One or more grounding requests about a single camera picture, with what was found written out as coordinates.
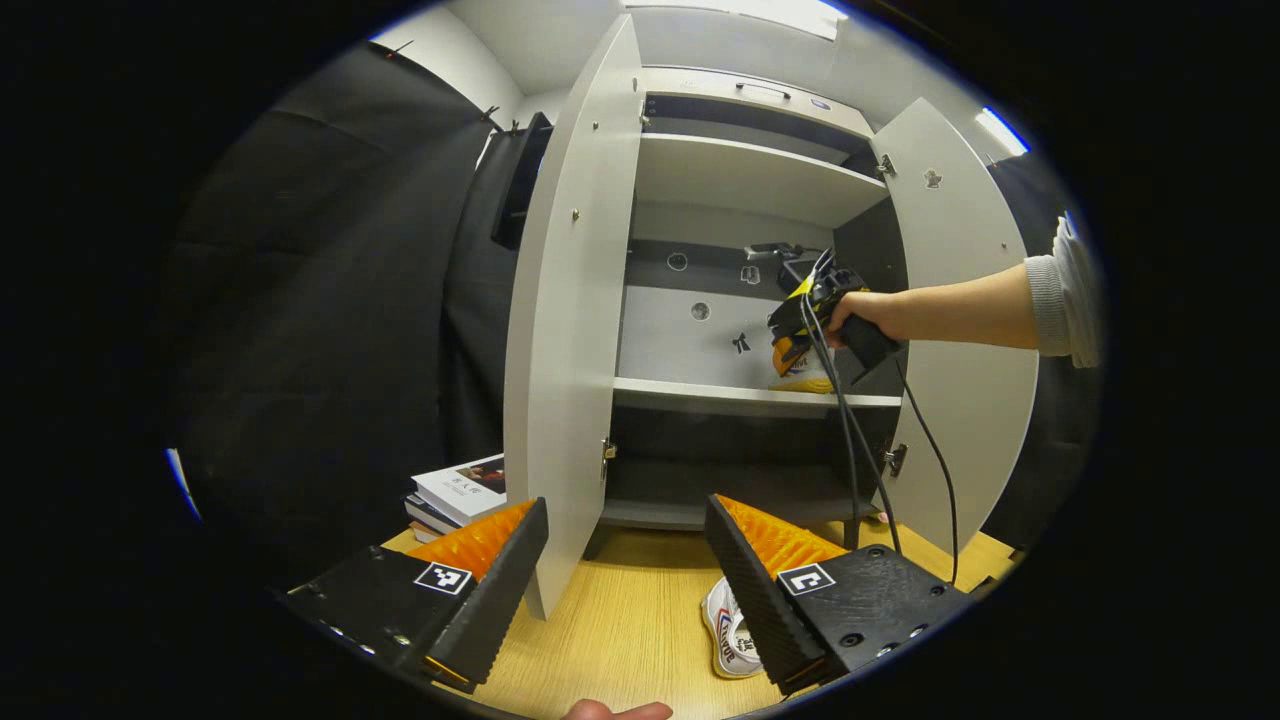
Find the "black cable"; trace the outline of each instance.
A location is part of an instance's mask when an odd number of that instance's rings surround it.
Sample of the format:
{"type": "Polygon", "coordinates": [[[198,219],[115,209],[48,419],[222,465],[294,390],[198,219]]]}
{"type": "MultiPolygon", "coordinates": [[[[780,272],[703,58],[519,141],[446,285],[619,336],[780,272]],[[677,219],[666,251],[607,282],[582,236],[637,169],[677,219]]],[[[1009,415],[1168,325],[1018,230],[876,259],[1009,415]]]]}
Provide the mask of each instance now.
{"type": "Polygon", "coordinates": [[[906,384],[906,373],[902,372],[902,365],[893,359],[893,366],[897,368],[897,377],[902,378],[902,388],[906,391],[906,397],[911,401],[911,410],[915,411],[915,419],[920,421],[920,429],[924,430],[924,437],[929,438],[929,445],[933,446],[933,455],[938,457],[938,465],[942,465],[942,477],[947,480],[947,497],[951,501],[951,584],[956,584],[956,577],[960,574],[960,528],[956,521],[956,487],[951,482],[951,470],[947,469],[947,461],[942,459],[942,451],[938,450],[938,443],[933,439],[933,433],[929,432],[929,425],[924,423],[924,415],[920,415],[920,406],[915,404],[915,395],[911,392],[911,386],[906,384]]]}
{"type": "MultiPolygon", "coordinates": [[[[852,420],[854,428],[858,430],[858,436],[861,437],[863,430],[858,424],[858,418],[854,416],[852,409],[845,401],[845,391],[840,383],[840,374],[836,370],[836,363],[827,354],[827,341],[822,332],[822,323],[818,320],[818,314],[813,310],[813,304],[809,300],[809,293],[804,295],[804,300],[800,304],[801,313],[800,316],[804,319],[805,329],[809,332],[809,340],[813,343],[814,350],[818,352],[818,359],[822,363],[823,370],[827,372],[827,378],[831,380],[832,388],[836,392],[836,405],[840,407],[840,420],[845,428],[845,443],[850,452],[850,475],[855,478],[854,480],[854,507],[855,515],[854,521],[860,521],[861,518],[858,515],[858,484],[856,484],[856,469],[854,468],[854,452],[852,452],[852,439],[849,433],[849,421],[852,420]],[[810,318],[813,319],[813,325],[809,324],[810,318]]],[[[876,487],[879,489],[881,500],[884,501],[884,514],[888,516],[888,532],[890,537],[893,539],[893,551],[902,555],[902,542],[897,537],[897,519],[893,516],[893,506],[888,501],[888,492],[884,489],[884,480],[879,477],[879,469],[876,468],[876,461],[872,459],[870,451],[867,450],[865,438],[863,439],[863,452],[867,452],[867,462],[872,466],[872,474],[876,478],[876,487]]]]}

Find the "gray sleeve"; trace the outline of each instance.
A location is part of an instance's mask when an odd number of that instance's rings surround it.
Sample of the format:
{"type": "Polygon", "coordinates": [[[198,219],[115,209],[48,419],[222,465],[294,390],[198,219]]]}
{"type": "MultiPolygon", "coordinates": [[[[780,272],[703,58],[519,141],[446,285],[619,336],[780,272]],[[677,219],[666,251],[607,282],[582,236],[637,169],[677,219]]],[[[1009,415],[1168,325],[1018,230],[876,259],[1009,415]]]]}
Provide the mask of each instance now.
{"type": "Polygon", "coordinates": [[[1076,368],[1096,366],[1102,336],[1098,278],[1070,214],[1057,219],[1053,254],[1028,258],[1025,265],[1041,355],[1070,355],[1076,368]]]}

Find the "door hinge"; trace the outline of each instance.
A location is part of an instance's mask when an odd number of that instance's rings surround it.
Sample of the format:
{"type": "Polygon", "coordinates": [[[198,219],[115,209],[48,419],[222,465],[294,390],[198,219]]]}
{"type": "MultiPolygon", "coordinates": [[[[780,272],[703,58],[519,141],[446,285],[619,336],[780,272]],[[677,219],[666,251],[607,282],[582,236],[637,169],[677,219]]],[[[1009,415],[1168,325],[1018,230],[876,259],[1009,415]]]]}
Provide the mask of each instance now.
{"type": "Polygon", "coordinates": [[[884,462],[888,465],[888,475],[896,478],[902,471],[902,464],[906,462],[906,445],[897,443],[896,450],[886,452],[884,462]]]}
{"type": "Polygon", "coordinates": [[[600,482],[603,483],[605,478],[609,477],[609,460],[618,456],[618,446],[609,442],[609,438],[604,438],[604,447],[600,451],[600,482]]]}
{"type": "Polygon", "coordinates": [[[893,169],[893,160],[888,159],[888,154],[881,155],[881,161],[879,165],[876,165],[876,172],[879,173],[881,177],[897,174],[897,170],[893,169]]]}

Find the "sneaker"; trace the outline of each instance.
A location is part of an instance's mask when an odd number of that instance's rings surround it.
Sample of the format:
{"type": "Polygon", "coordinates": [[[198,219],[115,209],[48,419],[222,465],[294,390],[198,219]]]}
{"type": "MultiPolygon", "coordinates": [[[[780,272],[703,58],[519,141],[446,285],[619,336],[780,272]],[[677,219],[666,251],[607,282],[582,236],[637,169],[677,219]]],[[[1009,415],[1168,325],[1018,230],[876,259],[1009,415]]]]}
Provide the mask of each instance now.
{"type": "Polygon", "coordinates": [[[728,589],[728,580],[721,578],[712,592],[703,598],[703,624],[712,634],[712,666],[721,678],[749,678],[759,673],[760,656],[755,653],[751,632],[742,623],[742,612],[728,589]]]}
{"type": "Polygon", "coordinates": [[[778,384],[769,386],[769,389],[827,395],[831,392],[831,378],[827,377],[822,363],[813,357],[813,351],[809,351],[792,363],[787,374],[778,384]]]}

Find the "hand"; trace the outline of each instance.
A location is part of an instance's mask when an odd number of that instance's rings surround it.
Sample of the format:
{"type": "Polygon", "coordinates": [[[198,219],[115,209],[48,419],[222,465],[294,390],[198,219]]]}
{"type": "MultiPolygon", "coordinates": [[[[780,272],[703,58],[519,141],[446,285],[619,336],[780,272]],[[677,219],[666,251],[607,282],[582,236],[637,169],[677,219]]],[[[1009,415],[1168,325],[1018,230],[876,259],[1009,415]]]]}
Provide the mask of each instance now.
{"type": "Polygon", "coordinates": [[[575,702],[561,720],[667,720],[672,712],[660,702],[650,702],[625,712],[612,712],[603,702],[582,698],[575,702]]]}
{"type": "Polygon", "coordinates": [[[896,331],[891,329],[886,322],[891,297],[893,296],[884,292],[846,292],[831,311],[831,322],[827,323],[826,332],[827,345],[831,347],[845,346],[845,342],[840,340],[837,333],[850,315],[858,315],[864,320],[874,323],[882,333],[893,340],[905,340],[895,334],[896,331]]]}

